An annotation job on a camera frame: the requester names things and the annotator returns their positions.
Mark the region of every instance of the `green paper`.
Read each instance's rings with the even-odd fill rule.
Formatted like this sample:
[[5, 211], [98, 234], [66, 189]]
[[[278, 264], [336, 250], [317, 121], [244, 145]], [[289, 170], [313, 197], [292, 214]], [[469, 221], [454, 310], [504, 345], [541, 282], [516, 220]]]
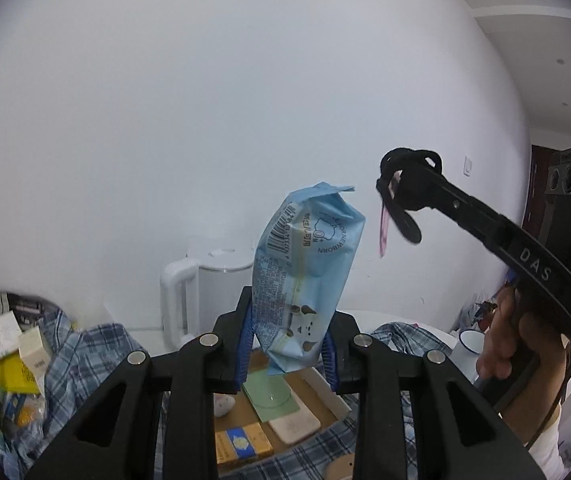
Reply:
[[266, 370], [248, 374], [243, 391], [261, 422], [274, 420], [299, 411], [292, 390], [283, 376], [269, 376]]

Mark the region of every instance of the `blue wet wipes package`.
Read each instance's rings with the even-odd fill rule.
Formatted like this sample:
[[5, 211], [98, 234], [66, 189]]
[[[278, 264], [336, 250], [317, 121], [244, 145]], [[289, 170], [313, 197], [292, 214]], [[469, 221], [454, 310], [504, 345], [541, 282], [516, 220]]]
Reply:
[[361, 239], [365, 217], [321, 182], [294, 191], [261, 235], [252, 273], [252, 326], [268, 374], [314, 366]]

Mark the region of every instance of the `ceiling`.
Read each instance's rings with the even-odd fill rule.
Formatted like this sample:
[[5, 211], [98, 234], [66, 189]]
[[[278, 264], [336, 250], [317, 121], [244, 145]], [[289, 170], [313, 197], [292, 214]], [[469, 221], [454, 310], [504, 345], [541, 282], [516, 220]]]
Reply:
[[571, 135], [571, 0], [465, 0], [517, 84], [531, 127]]

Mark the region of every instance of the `kettle handle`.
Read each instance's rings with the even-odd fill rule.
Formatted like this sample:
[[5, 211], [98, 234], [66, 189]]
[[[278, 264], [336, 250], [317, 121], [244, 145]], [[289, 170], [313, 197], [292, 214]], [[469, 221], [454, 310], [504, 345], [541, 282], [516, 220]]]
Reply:
[[[163, 338], [168, 346], [178, 350], [188, 340], [188, 330], [198, 328], [199, 265], [196, 260], [184, 258], [165, 266], [160, 279]], [[185, 283], [186, 304], [183, 304], [179, 286]]]

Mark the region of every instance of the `ceiling molding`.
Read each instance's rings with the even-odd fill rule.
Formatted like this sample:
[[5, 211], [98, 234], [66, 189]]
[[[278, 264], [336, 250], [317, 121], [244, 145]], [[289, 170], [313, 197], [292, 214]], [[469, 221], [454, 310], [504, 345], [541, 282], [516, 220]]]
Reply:
[[571, 20], [571, 9], [562, 7], [546, 7], [537, 5], [501, 5], [494, 7], [478, 7], [472, 9], [472, 15], [476, 19], [490, 16], [553, 16], [555, 18], [568, 18]]

